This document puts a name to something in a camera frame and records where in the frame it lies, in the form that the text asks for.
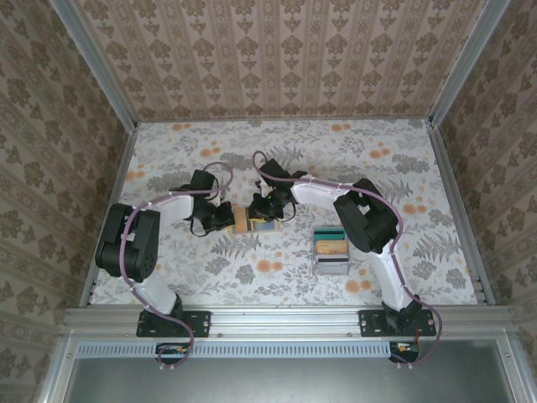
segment floral tablecloth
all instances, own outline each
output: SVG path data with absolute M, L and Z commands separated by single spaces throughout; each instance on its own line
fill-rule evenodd
M 256 149 L 291 173 L 306 170 L 337 182 L 370 179 L 403 215 L 399 254 L 411 289 L 434 304 L 477 303 L 420 120 L 143 123 L 121 202 L 153 199 L 190 182 L 194 169 L 221 160 L 236 176 L 225 198 L 247 206 L 257 190 L 251 163 Z M 224 170 L 213 172 L 221 183 L 227 179 Z M 355 248 L 348 276 L 312 274 L 313 230 L 337 224 L 335 213 L 307 206 L 298 206 L 295 219 L 282 223 L 277 233 L 220 231 L 195 238 L 185 222 L 178 222 L 161 229 L 157 270 L 189 305 L 379 304 L 370 259 Z M 122 280 L 101 270 L 92 304 L 135 302 Z

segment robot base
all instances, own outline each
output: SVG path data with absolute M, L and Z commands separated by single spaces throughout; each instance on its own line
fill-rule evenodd
M 181 321 L 186 323 L 196 338 L 208 338 L 211 329 L 210 311 L 183 311 Z M 188 332 L 179 324 L 143 310 L 138 318 L 136 336 L 139 338 L 187 338 Z
M 416 327 L 420 332 L 420 336 L 436 336 L 433 314 L 427 309 L 417 311 L 412 316 L 412 320 L 407 321 L 404 327 L 400 327 L 398 331 L 388 325 L 385 310 L 358 311 L 358 317 L 360 318 L 360 332 L 363 338 L 415 337 Z

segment floor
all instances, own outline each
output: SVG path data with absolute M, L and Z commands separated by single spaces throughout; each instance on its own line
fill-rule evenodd
M 399 254 L 411 289 L 432 304 L 477 303 L 424 121 L 143 123 L 121 202 L 151 200 L 190 182 L 194 169 L 222 160 L 235 172 L 226 200 L 247 206 L 258 180 L 251 163 L 256 149 L 290 172 L 338 182 L 370 179 L 403 215 Z M 221 183 L 227 179 L 213 172 Z M 311 273 L 313 229 L 336 224 L 335 213 L 306 206 L 277 233 L 195 238 L 178 222 L 161 230 L 157 270 L 188 305 L 379 304 L 369 258 L 355 248 L 349 275 Z M 91 303 L 135 300 L 120 279 L 102 271 Z
M 77 359 L 66 402 L 509 403 L 495 341 L 442 342 L 426 363 L 387 359 Z

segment box stack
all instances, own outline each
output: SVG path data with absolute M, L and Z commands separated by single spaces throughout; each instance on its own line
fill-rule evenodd
M 313 273 L 315 275 L 348 275 L 349 243 L 343 227 L 315 229 Z

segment wallpaper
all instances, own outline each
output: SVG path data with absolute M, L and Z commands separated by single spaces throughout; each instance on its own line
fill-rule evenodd
M 33 401 L 125 134 L 46 1 L 0 2 L 0 401 Z
M 441 132 L 498 303 L 537 374 L 537 2 L 509 4 Z
M 222 196 L 234 206 L 248 206 L 260 179 L 252 165 L 256 149 L 290 173 L 304 170 L 338 183 L 366 177 L 403 216 L 399 256 L 412 291 L 437 305 L 477 302 L 422 120 L 142 123 L 137 135 L 121 202 L 150 201 L 190 183 L 194 169 L 221 160 L 235 173 Z M 227 180 L 226 171 L 210 170 L 219 183 Z M 349 275 L 313 273 L 314 228 L 341 224 L 324 208 L 296 210 L 275 233 L 219 231 L 196 238 L 187 222 L 161 228 L 157 270 L 186 305 L 380 305 L 372 254 L 351 247 Z M 285 219 L 292 213 L 286 207 Z M 203 233 L 200 226 L 195 233 Z M 101 270 L 91 303 L 136 300 L 123 279 Z
M 137 120 L 428 114 L 485 0 L 75 0 Z

